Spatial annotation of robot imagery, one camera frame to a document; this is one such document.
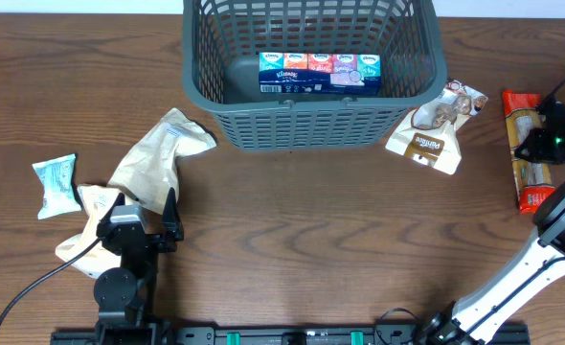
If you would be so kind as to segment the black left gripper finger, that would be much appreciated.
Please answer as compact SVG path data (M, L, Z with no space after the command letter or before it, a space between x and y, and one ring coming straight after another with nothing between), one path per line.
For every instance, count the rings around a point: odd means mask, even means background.
M125 206L125 195L123 193L118 193L114 202L112 203L106 214L102 217L102 221L110 221L113 211L117 206Z
M176 192L174 188L170 188L167 194L162 213L162 224L166 231L171 232L173 236L181 235L181 219L177 210Z

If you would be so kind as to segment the dried mushroom pouch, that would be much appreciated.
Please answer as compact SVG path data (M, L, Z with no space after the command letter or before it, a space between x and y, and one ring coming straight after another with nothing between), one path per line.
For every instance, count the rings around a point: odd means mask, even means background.
M407 113L385 149L452 175L462 160L457 131L478 115L487 101L482 92L450 80L437 98Z

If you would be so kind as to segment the Kleenex tissue multipack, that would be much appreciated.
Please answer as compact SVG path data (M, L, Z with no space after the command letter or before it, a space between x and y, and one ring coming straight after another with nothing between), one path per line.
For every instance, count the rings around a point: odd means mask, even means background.
M259 54L261 93L376 95L381 87L378 55Z

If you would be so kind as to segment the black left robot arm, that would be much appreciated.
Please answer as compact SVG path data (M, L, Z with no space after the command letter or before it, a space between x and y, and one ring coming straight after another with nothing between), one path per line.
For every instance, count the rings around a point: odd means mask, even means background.
M102 273L94 285L99 305L95 343L98 345L171 345L170 322L153 313L158 257L184 240L174 189L169 189L162 213L162 233L146 232L143 207L127 205L119 194L97 227L102 247L121 258L118 267Z

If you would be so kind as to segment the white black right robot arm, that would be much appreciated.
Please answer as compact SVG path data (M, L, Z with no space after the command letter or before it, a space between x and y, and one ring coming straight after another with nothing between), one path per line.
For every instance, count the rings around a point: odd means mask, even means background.
M532 163L565 161L565 104L554 96L537 107L546 124L515 155ZM542 289L565 276L565 182L541 203L522 249L491 280L423 328L421 344L487 344Z

